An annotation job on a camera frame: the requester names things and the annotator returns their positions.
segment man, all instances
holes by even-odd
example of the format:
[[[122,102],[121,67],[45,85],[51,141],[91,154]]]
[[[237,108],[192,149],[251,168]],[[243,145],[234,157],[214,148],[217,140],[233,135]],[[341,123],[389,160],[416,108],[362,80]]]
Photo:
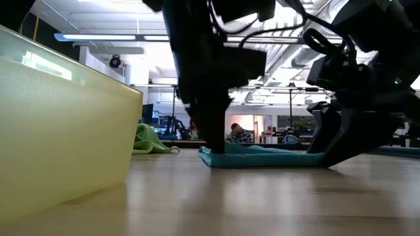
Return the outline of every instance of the man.
[[[239,124],[234,123],[230,128],[232,129],[232,132],[226,138],[227,142],[235,144],[252,144],[254,142],[252,135],[244,130]]]

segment security camera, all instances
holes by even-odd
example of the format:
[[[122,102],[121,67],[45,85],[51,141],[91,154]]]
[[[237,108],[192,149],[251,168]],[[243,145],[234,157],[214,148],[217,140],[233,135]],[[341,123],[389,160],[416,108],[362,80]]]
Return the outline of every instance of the security camera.
[[[124,62],[120,58],[121,58],[121,55],[118,55],[118,54],[112,55],[112,58],[110,60],[110,67],[121,68],[121,66],[124,65]]]

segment computer monitor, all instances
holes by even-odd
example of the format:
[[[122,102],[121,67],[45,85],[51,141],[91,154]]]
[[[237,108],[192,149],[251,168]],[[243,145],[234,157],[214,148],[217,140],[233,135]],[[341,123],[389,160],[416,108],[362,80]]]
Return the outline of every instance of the computer monitor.
[[[143,105],[142,123],[152,124],[152,117],[153,117],[153,104]]]

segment ceiling light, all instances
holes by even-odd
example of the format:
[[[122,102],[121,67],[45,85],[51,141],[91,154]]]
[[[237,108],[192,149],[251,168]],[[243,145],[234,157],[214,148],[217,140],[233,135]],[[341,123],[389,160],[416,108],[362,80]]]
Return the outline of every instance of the ceiling light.
[[[169,41],[166,35],[145,35],[143,38],[147,41]]]
[[[147,87],[147,88],[170,88],[174,85],[130,85],[132,87]]]
[[[262,103],[252,103],[252,104],[242,104],[243,106],[271,106],[271,104],[262,104]]]
[[[157,102],[158,104],[182,104],[182,102]]]
[[[142,0],[78,0],[79,2],[91,3],[142,3]]]
[[[85,35],[85,34],[62,34],[62,37],[72,41],[95,41],[95,40],[111,40],[111,41],[135,41],[135,35]]]

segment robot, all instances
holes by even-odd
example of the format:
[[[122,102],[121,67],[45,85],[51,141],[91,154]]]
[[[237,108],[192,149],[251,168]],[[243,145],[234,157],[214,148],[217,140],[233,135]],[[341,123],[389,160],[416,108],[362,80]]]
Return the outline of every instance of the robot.
[[[420,124],[420,99],[410,87],[420,75],[420,1],[349,0],[331,24],[306,13],[299,0],[282,2],[302,15],[301,24],[252,33],[235,48],[224,46],[227,36],[246,28],[227,32],[216,15],[226,23],[257,13],[262,22],[274,17],[275,0],[144,0],[163,11],[178,95],[213,152],[224,153],[224,115],[232,101],[228,89],[265,73],[266,53],[243,44],[259,33],[292,30],[309,20],[343,38],[336,46],[315,29],[303,34],[310,48],[325,55],[313,63],[307,83],[335,93],[330,104],[307,108],[317,122],[308,152],[325,153],[323,167],[386,144],[401,116]],[[368,64],[357,64],[356,46],[377,54]]]
[[[184,123],[180,120],[178,120],[176,117],[173,116],[166,116],[165,117],[168,120],[167,127],[165,130],[164,135],[165,136],[177,136],[177,131],[179,131],[179,134],[181,135],[181,138],[183,140],[190,140],[192,137],[192,132],[185,128]]]

